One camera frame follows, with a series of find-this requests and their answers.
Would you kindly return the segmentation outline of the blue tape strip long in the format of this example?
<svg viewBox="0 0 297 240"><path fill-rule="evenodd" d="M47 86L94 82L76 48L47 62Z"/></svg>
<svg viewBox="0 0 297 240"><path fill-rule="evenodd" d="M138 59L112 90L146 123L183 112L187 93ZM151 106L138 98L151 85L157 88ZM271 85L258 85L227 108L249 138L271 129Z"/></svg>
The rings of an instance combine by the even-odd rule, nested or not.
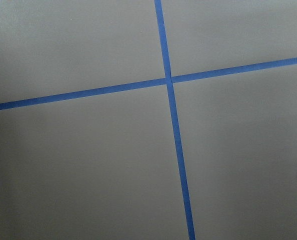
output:
<svg viewBox="0 0 297 240"><path fill-rule="evenodd" d="M233 74L239 74L239 73L254 72L254 71L260 71L265 69L279 68L279 67L291 66L291 65L297 65L297 57L178 75L178 76L173 76L171 79L174 83L181 83L181 82L189 82L194 80L201 80L201 79L233 75ZM80 98L86 98L86 97L92 97L92 96L98 96L98 95L105 95L105 94L111 94L111 93L117 93L117 92L125 92L125 91L136 90L136 89L150 88L150 87L162 86L166 84L167 84L167 80L165 78L158 78L158 79L132 82L132 83L126 83L126 84L120 84L120 85L67 92L67 93L61 93L61 94L55 94L55 95L41 96L36 98L9 101L9 102L0 103L0 111L27 107L27 106L34 106L39 104L60 102L60 101L66 101L66 100L72 100L72 99L80 99Z"/></svg>

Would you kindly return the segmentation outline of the blue tape strip crossing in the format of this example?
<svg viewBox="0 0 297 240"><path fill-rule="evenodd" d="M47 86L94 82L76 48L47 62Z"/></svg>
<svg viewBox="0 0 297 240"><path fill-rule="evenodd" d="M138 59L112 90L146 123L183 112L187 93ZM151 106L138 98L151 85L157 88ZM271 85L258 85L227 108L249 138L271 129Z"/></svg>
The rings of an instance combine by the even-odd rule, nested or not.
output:
<svg viewBox="0 0 297 240"><path fill-rule="evenodd" d="M172 123L172 129L173 129L178 171L179 171L179 177L180 177L183 205L184 205L184 211L185 211L186 226L187 226L189 239L195 240L196 235L195 235L195 228L194 228L194 220L193 220L190 192L189 192L189 186L188 186L188 180L187 180L186 165L185 165L181 131L180 131L180 125L179 125L174 83L172 80L171 62L170 62L170 56L169 56L162 2L160 0L155 0L154 6L155 6L155 12L156 12L156 18L157 18L159 41L160 41L164 75L165 75L165 81L166 81L166 88L167 88L171 123Z"/></svg>

